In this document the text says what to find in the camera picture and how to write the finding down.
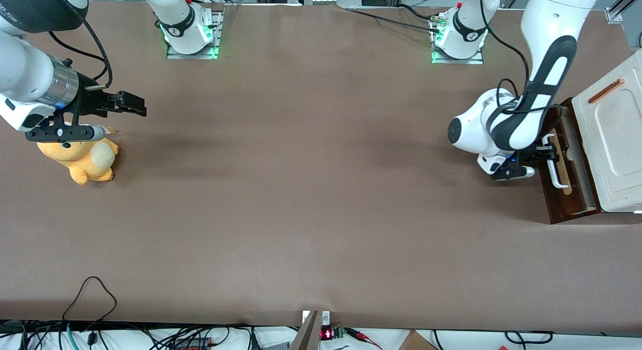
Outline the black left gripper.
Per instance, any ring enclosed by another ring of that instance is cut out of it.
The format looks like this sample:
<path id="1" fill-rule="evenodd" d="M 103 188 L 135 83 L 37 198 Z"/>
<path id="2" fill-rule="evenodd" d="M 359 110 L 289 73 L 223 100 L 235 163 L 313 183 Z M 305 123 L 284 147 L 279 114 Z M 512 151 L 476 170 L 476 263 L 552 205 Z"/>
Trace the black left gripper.
<path id="1" fill-rule="evenodd" d="M 542 162 L 559 161 L 555 146 L 529 146 L 515 151 L 511 156 L 511 167 L 529 166 L 539 168 Z"/>

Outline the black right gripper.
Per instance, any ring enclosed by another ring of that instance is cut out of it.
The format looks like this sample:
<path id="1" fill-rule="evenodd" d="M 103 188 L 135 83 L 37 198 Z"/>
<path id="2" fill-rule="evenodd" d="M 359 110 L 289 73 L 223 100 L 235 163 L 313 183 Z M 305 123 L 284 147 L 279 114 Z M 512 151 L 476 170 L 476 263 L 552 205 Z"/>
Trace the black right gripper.
<path id="1" fill-rule="evenodd" d="M 98 112 L 99 117 L 106 118 L 108 112 L 129 113 L 147 117 L 145 101 L 134 94 L 120 90 L 118 92 L 118 106 L 112 100 L 112 93 L 105 92 L 102 89 L 87 90 L 86 87 L 98 85 L 95 80 L 79 75 L 79 89 L 74 99 L 74 124 L 78 125 L 80 117 L 83 115 L 94 114 Z"/>

